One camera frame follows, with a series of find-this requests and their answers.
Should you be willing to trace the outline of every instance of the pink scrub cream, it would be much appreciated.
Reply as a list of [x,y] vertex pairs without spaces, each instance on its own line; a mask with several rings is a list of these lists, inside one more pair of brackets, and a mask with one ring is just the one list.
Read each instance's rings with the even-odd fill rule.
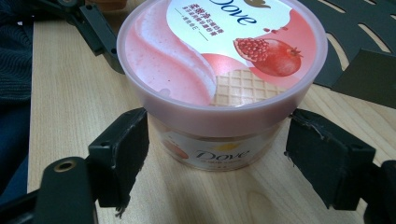
[[271,145],[324,64],[327,39],[297,1],[148,0],[117,48],[167,151],[225,171]]

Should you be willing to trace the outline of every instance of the dove logo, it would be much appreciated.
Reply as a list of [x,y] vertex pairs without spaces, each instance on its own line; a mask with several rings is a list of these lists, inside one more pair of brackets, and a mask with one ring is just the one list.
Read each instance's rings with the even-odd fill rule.
[[[241,25],[247,25],[249,23],[257,22],[255,19],[251,18],[247,13],[243,12],[242,9],[240,9],[238,6],[236,6],[233,3],[233,0],[226,0],[226,1],[221,1],[221,0],[212,1],[212,0],[210,0],[210,2],[212,2],[218,6],[221,6],[221,10],[229,13],[229,16],[235,17],[236,21]],[[249,2],[249,5],[251,6],[251,2],[254,2],[254,1],[245,0],[245,2]]]

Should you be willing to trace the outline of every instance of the wafer image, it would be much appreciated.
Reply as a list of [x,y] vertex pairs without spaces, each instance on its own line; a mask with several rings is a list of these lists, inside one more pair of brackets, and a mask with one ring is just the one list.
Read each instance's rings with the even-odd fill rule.
[[217,88],[211,105],[247,105],[274,97],[286,89],[270,84],[250,70],[234,70],[216,77]]

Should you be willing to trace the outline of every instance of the pomegranate image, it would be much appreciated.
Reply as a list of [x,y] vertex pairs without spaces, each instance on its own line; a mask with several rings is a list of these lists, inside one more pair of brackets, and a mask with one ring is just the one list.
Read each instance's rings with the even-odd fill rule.
[[177,145],[164,140],[163,145],[168,148],[174,155],[179,156],[181,159],[186,160],[189,158],[189,155],[185,153],[181,148],[179,148]]
[[268,43],[265,61],[252,62],[257,69],[273,77],[287,77],[300,69],[303,56],[297,48],[275,39],[265,42]]
[[263,39],[236,38],[233,46],[242,58],[251,62],[263,62],[267,57],[268,43]]

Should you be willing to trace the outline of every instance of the table surface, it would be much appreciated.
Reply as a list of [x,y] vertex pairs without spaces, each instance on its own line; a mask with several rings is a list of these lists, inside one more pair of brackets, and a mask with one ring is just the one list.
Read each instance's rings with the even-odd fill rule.
[[[117,31],[139,1],[106,14]],[[140,107],[126,76],[95,57],[65,21],[38,21],[34,32],[29,191],[61,158],[88,156],[88,145],[120,114]],[[375,163],[396,159],[396,111],[313,85],[300,105],[377,149]],[[148,157],[122,219],[98,208],[100,223],[363,223],[357,211],[327,209],[284,156],[287,122],[273,147],[246,168],[206,172],[185,166],[150,132]]]

